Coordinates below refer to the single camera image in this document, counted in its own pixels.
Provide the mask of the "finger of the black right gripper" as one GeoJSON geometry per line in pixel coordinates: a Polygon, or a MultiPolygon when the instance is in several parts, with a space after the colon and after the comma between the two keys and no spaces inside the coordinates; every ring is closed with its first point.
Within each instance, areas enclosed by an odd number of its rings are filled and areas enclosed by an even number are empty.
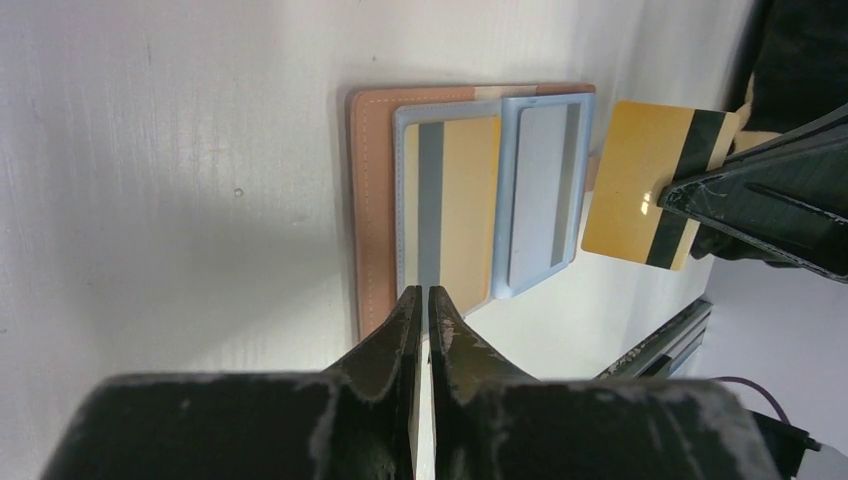
{"type": "Polygon", "coordinates": [[[660,208],[830,280],[847,280],[847,108],[675,180],[660,208]]]}

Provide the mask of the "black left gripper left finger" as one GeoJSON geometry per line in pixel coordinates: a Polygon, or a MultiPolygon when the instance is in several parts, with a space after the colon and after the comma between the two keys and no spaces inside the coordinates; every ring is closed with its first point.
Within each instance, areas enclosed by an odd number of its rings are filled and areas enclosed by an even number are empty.
{"type": "Polygon", "coordinates": [[[422,290],[318,372],[113,376],[82,402],[46,479],[410,479],[422,290]]]}

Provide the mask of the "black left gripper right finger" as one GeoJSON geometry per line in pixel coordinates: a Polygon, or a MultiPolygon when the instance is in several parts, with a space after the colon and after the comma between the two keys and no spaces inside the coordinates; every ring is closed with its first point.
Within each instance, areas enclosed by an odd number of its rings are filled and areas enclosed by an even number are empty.
{"type": "Polygon", "coordinates": [[[536,379],[428,293],[439,479],[775,479],[750,413],[703,380],[536,379]]]}

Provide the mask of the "gold credit card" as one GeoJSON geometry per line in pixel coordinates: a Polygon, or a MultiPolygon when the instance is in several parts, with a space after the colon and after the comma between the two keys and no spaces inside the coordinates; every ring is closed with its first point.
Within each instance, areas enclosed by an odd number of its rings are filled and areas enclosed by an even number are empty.
{"type": "Polygon", "coordinates": [[[659,205],[672,182],[720,167],[740,118],[731,112],[620,101],[595,178],[584,251],[664,270],[683,268],[699,222],[659,205]]]}
{"type": "Polygon", "coordinates": [[[468,314],[491,296],[501,119],[396,124],[400,286],[443,286],[468,314]]]}

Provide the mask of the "tan leather card holder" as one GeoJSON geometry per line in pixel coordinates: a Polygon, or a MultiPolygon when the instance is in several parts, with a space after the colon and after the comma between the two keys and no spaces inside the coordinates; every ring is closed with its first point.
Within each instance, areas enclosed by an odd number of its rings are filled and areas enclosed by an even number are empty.
{"type": "Polygon", "coordinates": [[[358,338],[368,337],[396,303],[393,118],[403,106],[566,93],[594,93],[584,82],[365,89],[346,100],[352,181],[358,338]]]}

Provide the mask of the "black floral blanket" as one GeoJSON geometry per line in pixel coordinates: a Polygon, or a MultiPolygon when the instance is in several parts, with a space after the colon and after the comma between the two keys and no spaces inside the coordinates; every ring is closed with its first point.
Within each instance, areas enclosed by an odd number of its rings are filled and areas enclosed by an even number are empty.
{"type": "Polygon", "coordinates": [[[847,3],[777,1],[738,108],[731,151],[748,150],[847,103],[847,3]]]}

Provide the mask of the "aluminium rail frame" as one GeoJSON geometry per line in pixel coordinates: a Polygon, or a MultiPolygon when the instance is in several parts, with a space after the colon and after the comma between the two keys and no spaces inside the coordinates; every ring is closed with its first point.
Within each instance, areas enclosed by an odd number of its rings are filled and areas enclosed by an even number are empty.
{"type": "Polygon", "coordinates": [[[597,380],[668,378],[701,346],[713,304],[698,298],[601,371],[597,380]]]}

